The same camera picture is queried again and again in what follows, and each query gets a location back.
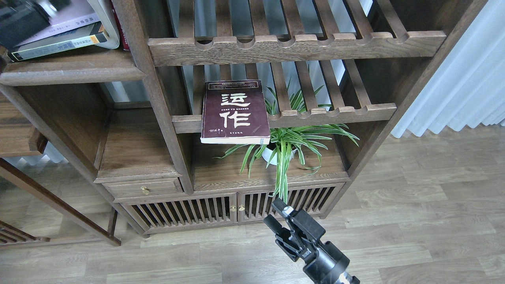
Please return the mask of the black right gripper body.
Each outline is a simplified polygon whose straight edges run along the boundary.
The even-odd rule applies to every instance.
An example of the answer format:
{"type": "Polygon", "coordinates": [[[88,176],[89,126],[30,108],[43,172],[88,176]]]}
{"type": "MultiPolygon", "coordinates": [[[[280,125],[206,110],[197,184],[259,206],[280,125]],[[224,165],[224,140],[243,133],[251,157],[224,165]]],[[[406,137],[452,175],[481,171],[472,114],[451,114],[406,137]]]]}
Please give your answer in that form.
{"type": "Polygon", "coordinates": [[[275,235],[275,242],[292,261],[303,259],[303,271],[315,284],[350,283],[350,260],[330,241],[321,242],[326,231],[312,216],[294,210],[294,216],[285,220],[289,229],[282,237],[275,235]]]}

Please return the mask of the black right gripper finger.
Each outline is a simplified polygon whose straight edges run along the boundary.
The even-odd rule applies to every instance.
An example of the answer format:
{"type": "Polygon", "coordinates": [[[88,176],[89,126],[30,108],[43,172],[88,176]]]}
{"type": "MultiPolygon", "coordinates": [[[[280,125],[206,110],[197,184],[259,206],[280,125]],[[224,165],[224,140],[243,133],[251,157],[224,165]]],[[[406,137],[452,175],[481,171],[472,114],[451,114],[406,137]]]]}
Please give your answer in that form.
{"type": "Polygon", "coordinates": [[[275,235],[282,237],[285,233],[285,228],[281,225],[281,223],[272,215],[268,215],[264,219],[264,223],[267,225],[275,235]]]}
{"type": "Polygon", "coordinates": [[[271,206],[282,218],[289,219],[294,216],[294,208],[287,205],[281,198],[275,198],[271,206]]]}

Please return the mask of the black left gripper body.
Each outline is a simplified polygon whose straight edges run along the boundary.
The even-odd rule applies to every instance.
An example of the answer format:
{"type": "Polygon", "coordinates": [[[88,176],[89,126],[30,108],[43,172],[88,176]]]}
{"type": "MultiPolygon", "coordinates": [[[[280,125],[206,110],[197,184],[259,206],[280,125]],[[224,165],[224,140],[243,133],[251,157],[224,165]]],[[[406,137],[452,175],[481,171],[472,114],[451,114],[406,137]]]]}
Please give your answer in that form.
{"type": "Polygon", "coordinates": [[[0,43],[11,49],[51,25],[51,18],[70,5],[70,0],[2,0],[0,43]]]}

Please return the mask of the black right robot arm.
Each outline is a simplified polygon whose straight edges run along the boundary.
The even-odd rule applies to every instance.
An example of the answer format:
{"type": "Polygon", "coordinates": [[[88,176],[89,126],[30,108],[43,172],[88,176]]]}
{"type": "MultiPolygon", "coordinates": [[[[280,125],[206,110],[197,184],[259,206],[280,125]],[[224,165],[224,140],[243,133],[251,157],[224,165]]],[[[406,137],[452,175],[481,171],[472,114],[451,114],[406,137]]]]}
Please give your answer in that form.
{"type": "Polygon", "coordinates": [[[347,269],[350,260],[334,244],[321,242],[326,230],[305,210],[295,210],[281,198],[272,202],[289,225],[283,226],[272,215],[264,223],[275,233],[276,244],[294,262],[305,261],[304,273],[316,284],[359,284],[360,280],[351,276],[347,269]]]}

